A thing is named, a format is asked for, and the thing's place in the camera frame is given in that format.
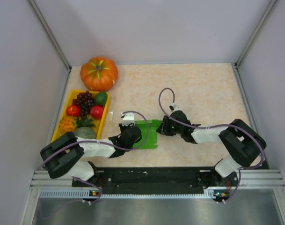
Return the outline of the orange pumpkin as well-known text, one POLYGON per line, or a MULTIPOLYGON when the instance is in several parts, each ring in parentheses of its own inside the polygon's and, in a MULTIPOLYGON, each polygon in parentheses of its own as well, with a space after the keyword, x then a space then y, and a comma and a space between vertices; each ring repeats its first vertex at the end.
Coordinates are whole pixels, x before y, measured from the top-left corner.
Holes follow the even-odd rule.
POLYGON ((118 79, 118 68, 111 59, 93 57, 82 65, 80 78, 89 90, 109 91, 118 79))

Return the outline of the aluminium corner post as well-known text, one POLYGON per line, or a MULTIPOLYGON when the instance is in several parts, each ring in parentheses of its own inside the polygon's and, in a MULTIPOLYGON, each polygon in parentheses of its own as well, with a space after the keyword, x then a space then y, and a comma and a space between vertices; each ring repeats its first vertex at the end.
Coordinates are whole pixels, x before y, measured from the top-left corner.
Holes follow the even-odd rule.
POLYGON ((245 60, 246 56, 248 55, 249 51, 251 50, 252 46, 254 45, 260 33, 262 32, 264 26, 266 25, 268 19, 270 18, 275 8, 277 7, 278 3, 279 3, 279 0, 269 1, 269 4, 267 5, 264 13, 260 17, 255 29, 253 30, 250 38, 248 39, 246 45, 244 46, 240 56, 238 57, 238 60, 235 62, 236 68, 239 68, 241 64, 243 63, 243 61, 245 60))
POLYGON ((29 6, 31 7, 36 18, 38 19, 39 23, 41 24, 44 33, 46 34, 48 40, 50 41, 50 43, 51 43, 52 47, 54 48, 56 54, 58 55, 59 59, 61 60, 64 67, 67 69, 67 71, 70 72, 72 67, 70 66, 66 56, 64 55, 60 45, 58 44, 52 30, 50 29, 50 27, 49 27, 46 19, 44 18, 39 6, 37 5, 36 1, 35 0, 27 0, 27 2, 29 3, 29 6))

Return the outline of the orange pineapple with leaves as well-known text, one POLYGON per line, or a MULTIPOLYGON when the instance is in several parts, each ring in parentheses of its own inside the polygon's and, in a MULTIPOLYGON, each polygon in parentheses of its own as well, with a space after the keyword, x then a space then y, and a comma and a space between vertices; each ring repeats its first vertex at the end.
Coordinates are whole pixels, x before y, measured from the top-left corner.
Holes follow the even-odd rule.
POLYGON ((94 122, 93 118, 65 116, 59 122, 59 126, 58 126, 59 133, 63 135, 68 132, 74 132, 76 129, 79 129, 82 127, 93 128, 95 127, 95 124, 93 122, 94 122))

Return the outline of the red tomato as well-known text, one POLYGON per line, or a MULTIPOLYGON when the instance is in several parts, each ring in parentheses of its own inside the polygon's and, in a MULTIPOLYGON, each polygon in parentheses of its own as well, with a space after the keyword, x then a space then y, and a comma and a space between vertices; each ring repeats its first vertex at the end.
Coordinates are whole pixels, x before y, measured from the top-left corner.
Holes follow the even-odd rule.
POLYGON ((103 108, 102 106, 94 105, 94 106, 92 106, 92 108, 90 109, 90 115, 91 115, 94 119, 100 120, 100 119, 102 118, 103 111, 104 111, 104 108, 103 108))

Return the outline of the aluminium corner post left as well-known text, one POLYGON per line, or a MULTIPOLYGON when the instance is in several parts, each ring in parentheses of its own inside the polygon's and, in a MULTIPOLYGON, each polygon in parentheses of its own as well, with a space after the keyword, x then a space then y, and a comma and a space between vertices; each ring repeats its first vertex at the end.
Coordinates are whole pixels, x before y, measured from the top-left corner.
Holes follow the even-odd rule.
POLYGON ((50 41, 50 43, 51 43, 52 47, 54 48, 56 54, 58 55, 59 59, 61 60, 64 67, 67 69, 67 71, 70 72, 72 67, 70 66, 66 56, 64 55, 60 45, 58 44, 52 30, 50 29, 50 27, 49 27, 46 19, 44 18, 39 6, 37 5, 36 1, 35 0, 27 0, 27 2, 29 3, 29 6, 31 7, 36 18, 38 19, 39 23, 41 24, 44 33, 46 34, 48 40, 50 41))

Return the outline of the grey green melon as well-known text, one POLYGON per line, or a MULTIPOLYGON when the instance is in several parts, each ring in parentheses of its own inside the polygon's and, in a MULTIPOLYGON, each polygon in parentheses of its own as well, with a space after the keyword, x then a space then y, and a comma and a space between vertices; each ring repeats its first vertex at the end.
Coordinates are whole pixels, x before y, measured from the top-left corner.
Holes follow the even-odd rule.
POLYGON ((76 137, 84 138, 84 139, 95 139, 96 133, 90 127, 80 127, 75 130, 74 135, 76 137))

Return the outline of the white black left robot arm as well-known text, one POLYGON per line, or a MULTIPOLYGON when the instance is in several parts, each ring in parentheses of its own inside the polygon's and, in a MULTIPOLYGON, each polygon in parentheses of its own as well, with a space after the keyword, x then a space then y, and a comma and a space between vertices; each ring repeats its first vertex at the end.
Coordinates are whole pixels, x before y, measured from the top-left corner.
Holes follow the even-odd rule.
POLYGON ((68 132, 40 151, 43 167, 52 179, 64 175, 73 178, 73 187, 100 187, 100 174, 97 167, 82 158, 117 158, 133 150, 135 143, 142 138, 137 126, 130 126, 117 136, 105 139, 84 139, 68 132))

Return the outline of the green lime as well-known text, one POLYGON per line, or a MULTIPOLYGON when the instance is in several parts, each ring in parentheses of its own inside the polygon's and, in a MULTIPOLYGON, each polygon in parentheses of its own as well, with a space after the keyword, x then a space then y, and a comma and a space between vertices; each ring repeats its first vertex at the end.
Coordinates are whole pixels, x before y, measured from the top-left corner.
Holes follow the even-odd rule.
POLYGON ((99 92, 95 96, 95 105, 104 106, 107 102, 108 95, 105 91, 99 92))

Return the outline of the aluminium corner post right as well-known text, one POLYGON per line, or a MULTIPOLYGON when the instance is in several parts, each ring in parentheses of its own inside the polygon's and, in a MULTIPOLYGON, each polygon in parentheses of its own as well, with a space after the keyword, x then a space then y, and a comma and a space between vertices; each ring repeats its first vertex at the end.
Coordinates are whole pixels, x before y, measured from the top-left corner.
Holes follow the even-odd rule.
POLYGON ((260 17, 255 29, 253 30, 250 38, 248 39, 246 45, 244 46, 240 56, 238 57, 238 60, 235 62, 236 68, 239 68, 241 64, 243 63, 243 61, 245 60, 246 56, 248 55, 249 51, 251 50, 252 46, 254 45, 260 33, 262 32, 264 26, 266 25, 268 19, 270 18, 275 8, 277 7, 278 3, 279 3, 279 0, 269 1, 269 4, 267 5, 264 13, 260 17))

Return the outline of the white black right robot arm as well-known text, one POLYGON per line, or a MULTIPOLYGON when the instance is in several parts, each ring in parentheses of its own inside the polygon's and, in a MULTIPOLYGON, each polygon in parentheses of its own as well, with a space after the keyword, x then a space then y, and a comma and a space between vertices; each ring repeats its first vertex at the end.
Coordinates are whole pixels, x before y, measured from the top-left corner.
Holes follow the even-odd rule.
POLYGON ((165 136, 180 135, 192 144, 218 143, 225 146, 228 155, 210 172, 199 176, 198 182, 203 187, 223 185, 230 174, 249 167, 267 147, 266 141, 241 119, 235 119, 226 126, 203 127, 192 124, 181 110, 173 111, 170 116, 165 115, 156 131, 165 136))

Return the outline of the red apple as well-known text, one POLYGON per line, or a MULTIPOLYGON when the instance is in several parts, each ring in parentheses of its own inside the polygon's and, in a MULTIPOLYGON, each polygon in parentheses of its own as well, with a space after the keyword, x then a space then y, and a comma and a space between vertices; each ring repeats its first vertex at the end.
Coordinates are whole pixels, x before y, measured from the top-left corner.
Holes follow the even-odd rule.
POLYGON ((81 110, 78 106, 71 105, 71 106, 67 107, 66 114, 67 114, 67 116, 80 117, 81 110))

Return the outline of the yellow plastic tray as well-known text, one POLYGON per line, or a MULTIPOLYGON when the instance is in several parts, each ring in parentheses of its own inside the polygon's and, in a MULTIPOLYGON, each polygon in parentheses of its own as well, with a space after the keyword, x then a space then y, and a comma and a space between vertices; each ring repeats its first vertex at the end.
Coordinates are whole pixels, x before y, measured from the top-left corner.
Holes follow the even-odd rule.
MULTIPOLYGON (((72 90, 70 91, 68 97, 67 97, 67 101, 65 103, 65 106, 63 108, 63 111, 61 113, 61 116, 60 116, 60 119, 59 119, 59 122, 60 120, 67 116, 66 114, 66 109, 67 107, 71 106, 72 105, 72 101, 74 98, 76 98, 76 96, 81 93, 81 92, 85 92, 86 90, 72 90)), ((89 91, 93 97, 95 98, 96 94, 98 94, 99 92, 98 91, 89 91)), ((107 102, 104 106, 102 106, 104 108, 104 111, 103 111, 103 115, 102 115, 102 118, 100 120, 96 120, 94 119, 91 115, 88 115, 87 117, 88 118, 93 118, 94 119, 94 124, 95 124, 95 127, 92 127, 93 131, 96 133, 96 139, 99 139, 101 137, 101 133, 102 133, 102 129, 103 129, 103 125, 104 125, 104 122, 105 122, 105 119, 106 119, 106 114, 107 114, 107 110, 108 110, 108 107, 109 107, 109 103, 110 103, 110 94, 107 92, 107 95, 108 95, 108 99, 107 99, 107 102)), ((62 135, 59 133, 59 122, 55 128, 55 132, 53 134, 53 137, 51 139, 51 141, 55 141, 56 139, 58 139, 59 137, 61 137, 62 135)))

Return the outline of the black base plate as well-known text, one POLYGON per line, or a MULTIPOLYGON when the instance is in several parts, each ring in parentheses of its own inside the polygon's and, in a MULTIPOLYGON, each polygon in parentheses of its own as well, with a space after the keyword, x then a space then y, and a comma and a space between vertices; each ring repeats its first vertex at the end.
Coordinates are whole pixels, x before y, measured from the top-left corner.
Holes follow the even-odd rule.
POLYGON ((212 167, 100 167, 92 183, 108 195, 201 194, 208 187, 232 188, 238 176, 222 178, 212 167))

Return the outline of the green paper box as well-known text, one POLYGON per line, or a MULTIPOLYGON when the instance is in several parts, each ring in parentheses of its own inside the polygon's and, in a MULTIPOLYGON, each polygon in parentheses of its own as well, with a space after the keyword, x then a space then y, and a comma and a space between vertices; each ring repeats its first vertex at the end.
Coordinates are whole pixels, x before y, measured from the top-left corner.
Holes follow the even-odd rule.
MULTIPOLYGON (((146 142, 139 148, 140 150, 152 150, 158 147, 157 145, 157 128, 161 124, 161 120, 148 120, 149 124, 149 135, 146 142)), ((140 146, 145 140, 147 134, 147 125, 144 120, 136 120, 135 125, 140 128, 142 132, 142 138, 139 142, 133 145, 133 148, 140 146)))

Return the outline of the small white paper scrap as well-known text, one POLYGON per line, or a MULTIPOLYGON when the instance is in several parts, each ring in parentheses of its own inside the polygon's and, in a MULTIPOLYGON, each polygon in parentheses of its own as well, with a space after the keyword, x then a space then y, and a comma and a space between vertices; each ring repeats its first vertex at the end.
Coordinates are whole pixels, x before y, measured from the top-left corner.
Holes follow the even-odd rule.
POLYGON ((108 121, 112 121, 114 117, 115 110, 110 110, 108 115, 108 121))

